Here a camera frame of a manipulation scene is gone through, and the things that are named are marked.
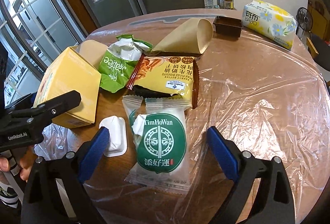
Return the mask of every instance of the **blue gripper pad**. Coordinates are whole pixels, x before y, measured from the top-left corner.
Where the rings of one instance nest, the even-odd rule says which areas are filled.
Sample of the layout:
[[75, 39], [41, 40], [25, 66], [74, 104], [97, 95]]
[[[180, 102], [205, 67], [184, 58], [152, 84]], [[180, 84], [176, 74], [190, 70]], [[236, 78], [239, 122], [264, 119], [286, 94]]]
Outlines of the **blue gripper pad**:
[[225, 144], [225, 139], [215, 126], [206, 132], [207, 143], [228, 179], [236, 182], [239, 178], [239, 165], [234, 155]]
[[87, 153], [79, 163], [78, 180], [81, 184], [91, 178], [102, 157], [104, 150], [109, 144], [109, 141], [109, 130], [105, 127], [101, 127], [92, 139]]

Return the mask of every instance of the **finger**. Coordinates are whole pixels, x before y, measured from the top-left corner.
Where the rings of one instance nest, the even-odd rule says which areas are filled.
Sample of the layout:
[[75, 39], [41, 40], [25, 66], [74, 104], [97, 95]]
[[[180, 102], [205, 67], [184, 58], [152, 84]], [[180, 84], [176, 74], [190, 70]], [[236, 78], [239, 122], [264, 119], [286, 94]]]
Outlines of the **finger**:
[[0, 157], [0, 170], [3, 172], [9, 172], [9, 162], [6, 158]]
[[36, 160], [37, 155], [32, 152], [31, 147], [29, 147], [25, 155], [19, 160], [19, 166], [21, 168], [29, 168], [33, 166], [34, 161]]
[[25, 180], [27, 181], [28, 178], [29, 178], [29, 175], [30, 175], [30, 172], [31, 172], [31, 169], [32, 169], [32, 166], [30, 166], [29, 168], [27, 169], [22, 169], [21, 172], [20, 172], [20, 177], [22, 180]]

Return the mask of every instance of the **brown plastic tray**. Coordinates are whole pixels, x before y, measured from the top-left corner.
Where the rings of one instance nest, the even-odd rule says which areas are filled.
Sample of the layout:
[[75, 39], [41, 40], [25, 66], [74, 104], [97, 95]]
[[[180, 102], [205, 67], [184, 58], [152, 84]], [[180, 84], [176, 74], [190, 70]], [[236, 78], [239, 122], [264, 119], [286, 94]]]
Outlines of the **brown plastic tray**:
[[216, 16], [213, 24], [216, 26], [216, 33], [236, 38], [240, 37], [240, 32], [243, 29], [240, 19], [228, 18], [226, 16]]

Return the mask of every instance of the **silver bolt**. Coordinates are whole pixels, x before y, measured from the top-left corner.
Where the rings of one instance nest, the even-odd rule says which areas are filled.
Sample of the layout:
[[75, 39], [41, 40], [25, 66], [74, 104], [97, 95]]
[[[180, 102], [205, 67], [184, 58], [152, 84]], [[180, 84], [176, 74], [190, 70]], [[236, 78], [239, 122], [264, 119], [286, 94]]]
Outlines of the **silver bolt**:
[[39, 164], [41, 163], [43, 160], [43, 157], [39, 156], [37, 159], [36, 159], [36, 163]]
[[75, 153], [73, 151], [69, 151], [66, 155], [65, 155], [66, 158], [68, 159], [72, 159], [73, 157], [75, 157]]
[[248, 151], [246, 151], [246, 150], [245, 150], [245, 151], [243, 151], [243, 153], [242, 153], [242, 154], [243, 154], [243, 156], [244, 156], [245, 158], [247, 158], [247, 159], [248, 159], [248, 158], [250, 158], [250, 157], [252, 156], [252, 155], [251, 155], [251, 153], [250, 153], [250, 152], [248, 152]]
[[274, 161], [275, 161], [275, 163], [280, 164], [282, 160], [281, 160], [280, 157], [275, 156], [275, 157], [274, 157]]

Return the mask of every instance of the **beige paper container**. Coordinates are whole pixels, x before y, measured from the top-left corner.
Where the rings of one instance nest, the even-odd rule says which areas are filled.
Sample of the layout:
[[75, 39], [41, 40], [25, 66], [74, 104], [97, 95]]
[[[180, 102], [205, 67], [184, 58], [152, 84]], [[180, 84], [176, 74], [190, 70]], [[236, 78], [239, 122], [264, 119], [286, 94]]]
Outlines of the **beige paper container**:
[[212, 24], [192, 18], [181, 24], [151, 51], [203, 54], [213, 37]]

